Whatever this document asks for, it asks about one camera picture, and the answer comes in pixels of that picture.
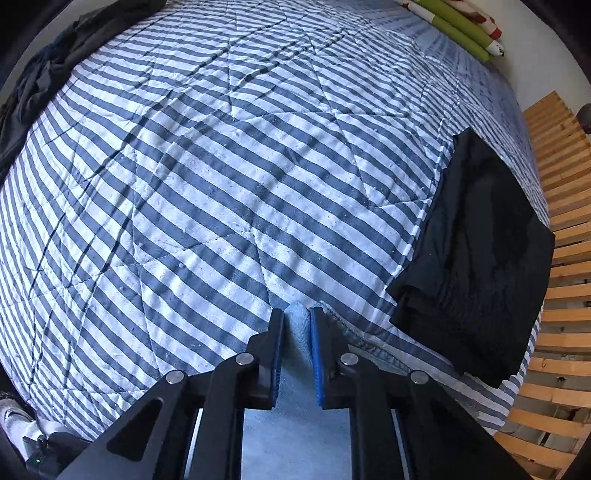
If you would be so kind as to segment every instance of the dark clothing pile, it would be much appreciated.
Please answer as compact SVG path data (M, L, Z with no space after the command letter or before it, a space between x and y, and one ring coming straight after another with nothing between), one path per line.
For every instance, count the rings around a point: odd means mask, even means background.
M544 300L554 234L471 129L454 138L391 322L493 387L519 371Z
M27 133L74 67L114 36L159 11L166 0L119 0L80 17L27 63L0 109L0 187Z

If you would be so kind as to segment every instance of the denim fabric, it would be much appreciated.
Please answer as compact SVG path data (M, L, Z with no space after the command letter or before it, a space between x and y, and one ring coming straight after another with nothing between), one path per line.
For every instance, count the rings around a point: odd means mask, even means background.
M244 480L343 480L351 477L348 410L316 404L310 350L310 312L300 303L285 310L286 333L277 405L247 410Z

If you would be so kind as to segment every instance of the bed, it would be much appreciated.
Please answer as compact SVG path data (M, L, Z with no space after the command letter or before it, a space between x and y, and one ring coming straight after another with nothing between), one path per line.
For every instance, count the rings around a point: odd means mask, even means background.
M0 192L0 361L42 417L96 438L163 374L212 369L271 308L445 385L490 433L500 388L389 322L386 292L465 128L547 225L511 88L390 1L171 1L83 60Z

